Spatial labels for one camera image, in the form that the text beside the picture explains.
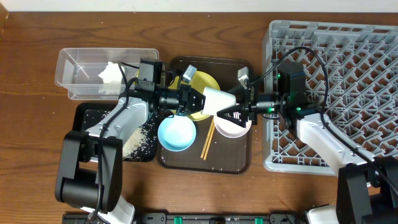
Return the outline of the pink bowl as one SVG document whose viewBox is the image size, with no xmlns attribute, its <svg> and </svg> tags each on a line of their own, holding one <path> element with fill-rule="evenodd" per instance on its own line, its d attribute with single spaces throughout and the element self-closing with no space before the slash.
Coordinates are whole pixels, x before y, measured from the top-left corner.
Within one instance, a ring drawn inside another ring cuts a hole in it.
<svg viewBox="0 0 398 224">
<path fill-rule="evenodd" d="M 217 131 L 227 138 L 240 138 L 241 136 L 244 136 L 252 125 L 252 121 L 248 121 L 246 122 L 246 127 L 242 128 L 237 124 L 217 116 L 214 117 L 214 123 Z"/>
</svg>

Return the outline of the white cup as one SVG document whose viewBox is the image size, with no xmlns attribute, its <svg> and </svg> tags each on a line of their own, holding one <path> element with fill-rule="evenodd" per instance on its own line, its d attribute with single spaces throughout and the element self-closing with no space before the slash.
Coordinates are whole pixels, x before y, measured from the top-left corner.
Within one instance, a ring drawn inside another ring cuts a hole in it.
<svg viewBox="0 0 398 224">
<path fill-rule="evenodd" d="M 217 112 L 236 105 L 236 97 L 225 91 L 205 87 L 203 90 L 205 104 L 201 111 L 203 115 L 214 116 Z"/>
</svg>

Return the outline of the light blue bowl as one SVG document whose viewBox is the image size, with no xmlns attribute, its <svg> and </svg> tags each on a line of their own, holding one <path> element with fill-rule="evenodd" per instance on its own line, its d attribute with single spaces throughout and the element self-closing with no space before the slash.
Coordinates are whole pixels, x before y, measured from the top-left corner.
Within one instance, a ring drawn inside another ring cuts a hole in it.
<svg viewBox="0 0 398 224">
<path fill-rule="evenodd" d="M 157 137 L 161 146 L 172 152 L 188 149 L 195 141 L 197 129 L 186 116 L 169 116 L 159 125 Z"/>
</svg>

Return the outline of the white napkin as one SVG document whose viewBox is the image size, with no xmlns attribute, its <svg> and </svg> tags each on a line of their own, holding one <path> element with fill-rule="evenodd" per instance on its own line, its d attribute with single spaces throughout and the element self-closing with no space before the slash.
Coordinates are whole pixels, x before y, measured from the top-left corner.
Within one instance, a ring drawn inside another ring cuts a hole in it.
<svg viewBox="0 0 398 224">
<path fill-rule="evenodd" d="M 105 95 L 120 94 L 124 79 L 118 63 L 108 62 L 106 68 L 98 76 L 103 81 L 99 93 Z"/>
</svg>

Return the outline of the rice pile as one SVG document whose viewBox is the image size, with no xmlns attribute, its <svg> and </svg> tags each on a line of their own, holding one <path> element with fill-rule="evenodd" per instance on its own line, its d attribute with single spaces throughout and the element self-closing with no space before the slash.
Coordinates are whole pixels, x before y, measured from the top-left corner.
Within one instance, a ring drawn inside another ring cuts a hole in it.
<svg viewBox="0 0 398 224">
<path fill-rule="evenodd" d="M 136 161 L 146 154 L 149 148 L 147 130 L 137 128 L 123 146 L 123 159 Z"/>
</svg>

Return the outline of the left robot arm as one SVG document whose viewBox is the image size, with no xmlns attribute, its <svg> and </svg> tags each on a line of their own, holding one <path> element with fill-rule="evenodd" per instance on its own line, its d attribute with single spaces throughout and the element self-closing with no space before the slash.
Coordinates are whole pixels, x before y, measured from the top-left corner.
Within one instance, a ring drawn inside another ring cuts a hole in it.
<svg viewBox="0 0 398 224">
<path fill-rule="evenodd" d="M 124 144 L 153 113 L 174 110 L 186 116 L 205 105 L 205 96 L 187 82 L 176 90 L 161 86 L 162 61 L 141 59 L 139 75 L 131 79 L 126 65 L 115 63 L 125 86 L 115 108 L 86 131 L 70 131 L 63 139 L 55 198 L 87 211 L 87 223 L 132 223 L 135 208 L 121 195 Z"/>
</svg>

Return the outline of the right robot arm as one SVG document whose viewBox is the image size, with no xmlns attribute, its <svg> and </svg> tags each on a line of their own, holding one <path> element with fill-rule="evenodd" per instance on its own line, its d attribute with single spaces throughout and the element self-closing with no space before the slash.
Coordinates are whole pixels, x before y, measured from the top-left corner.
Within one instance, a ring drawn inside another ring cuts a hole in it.
<svg viewBox="0 0 398 224">
<path fill-rule="evenodd" d="M 301 63 L 278 65 L 275 93 L 258 95 L 242 70 L 238 77 L 244 87 L 243 101 L 218 111 L 218 117 L 241 127 L 258 114 L 284 122 L 338 178 L 336 203 L 308 210 L 305 223 L 397 223 L 397 159 L 376 157 L 362 149 L 309 102 Z"/>
</svg>

